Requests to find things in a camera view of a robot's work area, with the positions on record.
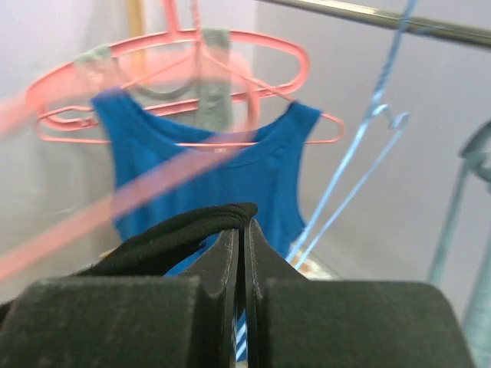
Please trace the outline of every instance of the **metal rod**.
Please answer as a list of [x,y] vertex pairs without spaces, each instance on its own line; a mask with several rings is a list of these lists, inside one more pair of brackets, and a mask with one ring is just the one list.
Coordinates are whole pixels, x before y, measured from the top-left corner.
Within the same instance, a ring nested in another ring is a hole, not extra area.
[[[314,13],[356,21],[366,25],[396,29],[401,14],[367,6],[338,2],[335,0],[259,0],[277,5],[286,5]],[[413,35],[452,41],[459,44],[491,48],[491,30],[457,25],[445,21],[413,17],[408,22],[406,32]]]

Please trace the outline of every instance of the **black cloth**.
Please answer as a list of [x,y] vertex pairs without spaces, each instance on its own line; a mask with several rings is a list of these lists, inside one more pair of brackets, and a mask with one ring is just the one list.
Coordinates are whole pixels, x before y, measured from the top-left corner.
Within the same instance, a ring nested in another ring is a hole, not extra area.
[[[205,246],[210,235],[244,228],[257,213],[254,203],[192,210],[126,240],[106,258],[72,276],[159,276]],[[11,304],[0,305],[0,323]]]

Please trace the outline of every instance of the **wall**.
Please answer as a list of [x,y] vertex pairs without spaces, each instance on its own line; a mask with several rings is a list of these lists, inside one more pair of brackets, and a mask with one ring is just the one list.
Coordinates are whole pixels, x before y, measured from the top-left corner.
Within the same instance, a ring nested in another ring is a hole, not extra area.
[[[402,12],[405,1],[365,0],[361,5]],[[421,1],[415,15],[489,28],[491,4]],[[311,56],[311,77],[296,94],[303,102],[341,117],[340,143],[305,150],[301,204],[308,219],[361,122],[390,46],[392,32],[323,15],[260,3],[257,29],[292,40]],[[423,280],[433,256],[453,182],[457,152],[491,115],[491,54],[474,48],[406,36],[384,102],[410,111],[406,132],[390,157],[331,227],[315,254],[343,278]],[[295,62],[258,48],[256,74],[270,84],[295,73]],[[265,120],[284,109],[264,102]],[[334,134],[323,120],[314,139]],[[387,121],[371,124],[359,153],[325,210],[327,220],[390,138]],[[489,232],[491,198],[471,180],[443,289],[461,313]]]
[[[50,69],[100,44],[128,37],[121,0],[17,0],[0,2],[0,98],[15,94]],[[183,27],[191,27],[189,2],[178,1]],[[203,25],[254,28],[253,0],[203,2]],[[166,28],[163,8],[146,1],[147,30]],[[252,49],[242,47],[252,60]],[[103,136],[98,130],[95,136]],[[108,146],[47,143],[31,124],[0,144],[0,251],[16,245],[83,209],[113,188]],[[0,284],[0,300],[40,277],[67,274],[119,244],[111,225],[40,261]]]

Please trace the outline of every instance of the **metal pole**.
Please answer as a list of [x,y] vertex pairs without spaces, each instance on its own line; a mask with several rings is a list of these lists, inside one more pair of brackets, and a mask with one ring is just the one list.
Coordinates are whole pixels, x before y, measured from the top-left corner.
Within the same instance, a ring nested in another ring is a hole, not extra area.
[[[318,14],[356,21],[366,25],[397,29],[402,15],[367,6],[338,2],[335,0],[259,0],[277,5],[285,5]],[[443,41],[491,48],[491,30],[457,25],[445,21],[412,17],[407,23],[407,33],[431,37]]]

